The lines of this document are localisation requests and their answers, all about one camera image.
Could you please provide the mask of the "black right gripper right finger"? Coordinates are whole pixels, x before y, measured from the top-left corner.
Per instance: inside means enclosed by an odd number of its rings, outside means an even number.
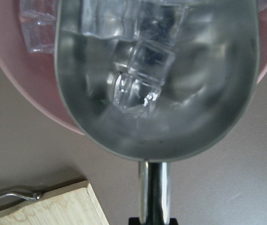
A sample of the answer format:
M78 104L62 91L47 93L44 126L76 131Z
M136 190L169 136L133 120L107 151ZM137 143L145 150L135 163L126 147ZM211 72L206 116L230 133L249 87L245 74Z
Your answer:
M169 225L178 225L177 219L176 218L171 218L170 222L169 222Z

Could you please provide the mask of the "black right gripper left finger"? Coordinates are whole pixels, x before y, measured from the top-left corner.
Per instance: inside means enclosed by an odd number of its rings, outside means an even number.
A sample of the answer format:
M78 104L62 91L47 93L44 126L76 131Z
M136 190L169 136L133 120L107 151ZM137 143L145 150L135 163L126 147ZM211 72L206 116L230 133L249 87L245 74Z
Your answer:
M141 225L138 217L130 217L128 219L128 225Z

